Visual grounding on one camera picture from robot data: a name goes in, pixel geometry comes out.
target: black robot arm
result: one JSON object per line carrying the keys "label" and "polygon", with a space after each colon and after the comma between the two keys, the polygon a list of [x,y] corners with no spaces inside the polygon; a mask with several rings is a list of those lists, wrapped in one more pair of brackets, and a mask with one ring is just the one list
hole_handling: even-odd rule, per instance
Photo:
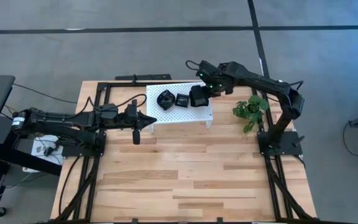
{"label": "black robot arm", "polygon": [[191,88],[189,95],[192,106],[206,106],[209,103],[208,98],[221,96],[221,93],[224,91],[227,95],[231,94],[235,86],[244,85],[278,98],[283,113],[277,123],[268,132],[258,132],[260,153],[267,158],[268,175],[283,192],[284,197],[288,200],[295,213],[300,218],[314,219],[298,205],[279,179],[270,161],[270,156],[284,154],[283,148],[287,152],[293,153],[293,155],[301,154],[300,139],[297,133],[285,132],[284,130],[293,119],[297,119],[301,115],[304,99],[291,86],[298,84],[299,87],[303,82],[290,84],[272,80],[271,78],[252,73],[243,65],[236,62],[220,63],[218,67],[206,61],[201,61],[200,64],[196,65],[198,69],[189,68],[197,71],[196,76],[205,82],[205,86],[198,85]]}
{"label": "black robot arm", "polygon": [[12,130],[17,134],[56,135],[61,145],[95,147],[104,134],[97,131],[100,129],[131,128],[134,144],[140,144],[139,131],[156,121],[137,111],[137,101],[133,100],[123,113],[118,113],[115,104],[102,105],[93,108],[93,111],[78,114],[48,113],[29,108],[13,114]]}
{"label": "black robot arm", "polygon": [[297,119],[302,112],[303,97],[291,86],[303,83],[285,83],[271,78],[266,78],[248,71],[237,62],[220,63],[218,67],[207,61],[201,61],[198,65],[196,76],[205,82],[205,86],[193,86],[190,91],[192,106],[204,106],[208,104],[208,98],[221,96],[221,93],[231,94],[235,86],[246,85],[256,90],[269,93],[278,98],[283,111],[280,119],[269,129],[264,147],[280,147],[280,138],[285,128],[293,119]]}

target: white perforated shelf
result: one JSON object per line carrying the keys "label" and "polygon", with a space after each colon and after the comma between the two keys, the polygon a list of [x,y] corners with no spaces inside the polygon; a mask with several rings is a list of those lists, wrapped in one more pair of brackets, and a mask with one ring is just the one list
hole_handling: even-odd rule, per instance
{"label": "white perforated shelf", "polygon": [[187,123],[187,122],[199,122],[210,121],[214,119],[212,113],[211,100],[208,106],[192,107],[190,106],[190,99],[187,108],[173,105],[168,110],[164,111],[158,104],[158,96],[165,90],[169,90],[177,97],[178,93],[189,95],[189,91],[192,86],[205,85],[203,82],[198,83],[179,83],[179,84],[167,84],[167,85],[148,85],[147,88],[147,116],[151,116],[157,119],[154,124],[168,124],[168,123]]}

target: potted plant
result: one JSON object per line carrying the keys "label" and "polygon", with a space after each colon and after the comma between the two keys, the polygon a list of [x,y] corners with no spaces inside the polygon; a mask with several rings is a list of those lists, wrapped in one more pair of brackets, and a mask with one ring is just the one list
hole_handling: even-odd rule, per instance
{"label": "potted plant", "polygon": [[254,125],[262,119],[264,111],[269,108],[269,103],[257,95],[252,95],[248,102],[238,101],[237,106],[233,108],[233,114],[239,118],[248,119],[243,132],[248,133]]}

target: gray carpet floor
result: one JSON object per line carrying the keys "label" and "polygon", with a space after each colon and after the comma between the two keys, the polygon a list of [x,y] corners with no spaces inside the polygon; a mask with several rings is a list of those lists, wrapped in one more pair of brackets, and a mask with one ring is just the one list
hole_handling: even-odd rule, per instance
{"label": "gray carpet floor", "polygon": [[[254,0],[260,26],[358,25],[358,0]],[[0,0],[0,29],[80,29],[153,26],[251,26],[245,0]],[[358,117],[358,30],[261,32],[272,78],[304,80],[302,116],[295,121],[318,216],[358,223],[358,157],[342,129]],[[260,73],[252,31],[0,35],[0,74],[49,95],[75,101],[83,80],[170,73],[195,78],[185,60],[237,61]],[[15,87],[7,105],[74,112]],[[346,131],[358,154],[358,128]],[[20,167],[9,184],[23,178]],[[49,219],[58,178],[41,177],[6,190],[0,223]]]}

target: butcher block tabletop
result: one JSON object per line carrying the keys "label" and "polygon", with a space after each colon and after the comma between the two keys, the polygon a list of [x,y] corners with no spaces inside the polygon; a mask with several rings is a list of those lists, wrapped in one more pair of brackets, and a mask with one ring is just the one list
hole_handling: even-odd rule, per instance
{"label": "butcher block tabletop", "polygon": [[[83,82],[76,112],[84,107],[87,97],[94,99],[98,82]],[[145,86],[112,87],[110,103],[119,104],[145,92]],[[217,217],[223,217],[225,222],[274,221],[257,127],[244,134],[245,121],[232,113],[238,101],[247,101],[251,95],[251,88],[239,86],[231,95],[212,98],[214,120],[210,129],[205,123],[156,124],[153,134],[143,129],[140,145],[133,145],[132,130],[107,130],[91,221],[131,222],[138,218],[140,222],[214,222]],[[269,103],[275,123],[281,115],[280,105],[272,100]],[[139,109],[146,113],[146,104]],[[63,183],[75,159],[69,157],[63,163],[50,218],[58,216]],[[77,191],[82,160],[68,178],[62,209]],[[293,156],[282,156],[282,161],[289,191],[315,217],[303,164]],[[282,194],[278,189],[277,192],[284,217]],[[85,215],[87,199],[88,191],[83,196],[80,218]]]}

